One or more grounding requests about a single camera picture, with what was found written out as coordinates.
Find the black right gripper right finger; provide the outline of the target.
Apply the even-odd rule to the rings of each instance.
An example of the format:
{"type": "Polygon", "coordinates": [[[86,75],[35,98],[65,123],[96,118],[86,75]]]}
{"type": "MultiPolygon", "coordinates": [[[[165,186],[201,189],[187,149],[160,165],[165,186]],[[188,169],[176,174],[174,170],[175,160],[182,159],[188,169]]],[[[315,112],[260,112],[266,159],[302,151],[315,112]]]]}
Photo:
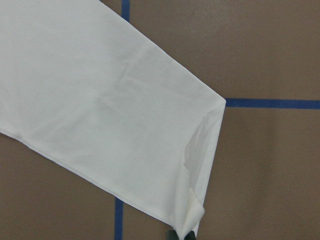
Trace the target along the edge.
{"type": "Polygon", "coordinates": [[[185,240],[196,240],[196,235],[194,231],[190,231],[186,236],[185,240]]]}

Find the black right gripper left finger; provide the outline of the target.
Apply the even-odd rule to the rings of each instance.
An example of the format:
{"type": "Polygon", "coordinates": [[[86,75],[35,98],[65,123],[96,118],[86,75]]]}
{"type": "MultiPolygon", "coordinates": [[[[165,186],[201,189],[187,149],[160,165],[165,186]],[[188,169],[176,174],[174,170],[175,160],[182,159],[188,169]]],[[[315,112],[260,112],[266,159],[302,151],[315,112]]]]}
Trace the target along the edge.
{"type": "Polygon", "coordinates": [[[179,236],[174,229],[167,230],[165,233],[166,240],[179,240],[179,236]]]}

